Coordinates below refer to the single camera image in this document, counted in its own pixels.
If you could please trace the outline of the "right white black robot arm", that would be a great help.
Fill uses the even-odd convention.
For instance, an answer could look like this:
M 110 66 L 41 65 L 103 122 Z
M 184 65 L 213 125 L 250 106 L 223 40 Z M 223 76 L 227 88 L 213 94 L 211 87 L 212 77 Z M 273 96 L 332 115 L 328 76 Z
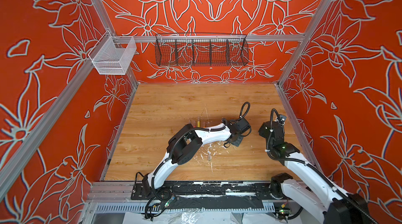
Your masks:
M 328 179 L 291 143 L 284 140 L 283 123 L 267 121 L 259 129 L 266 140 L 268 156 L 291 170 L 302 180 L 298 183 L 287 173 L 271 178 L 272 197 L 295 201 L 321 224 L 374 224 L 366 200 Z

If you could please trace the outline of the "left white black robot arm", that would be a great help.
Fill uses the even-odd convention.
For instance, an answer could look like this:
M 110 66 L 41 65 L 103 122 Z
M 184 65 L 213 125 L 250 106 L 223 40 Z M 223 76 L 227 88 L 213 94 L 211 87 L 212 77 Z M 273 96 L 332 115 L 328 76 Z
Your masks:
M 207 144 L 223 142 L 240 146 L 244 137 L 251 133 L 251 125 L 245 118 L 227 121 L 201 128 L 185 125 L 168 142 L 166 153 L 158 166 L 142 179 L 146 195 L 161 188 L 169 175 L 179 166 L 190 161 L 199 149 Z

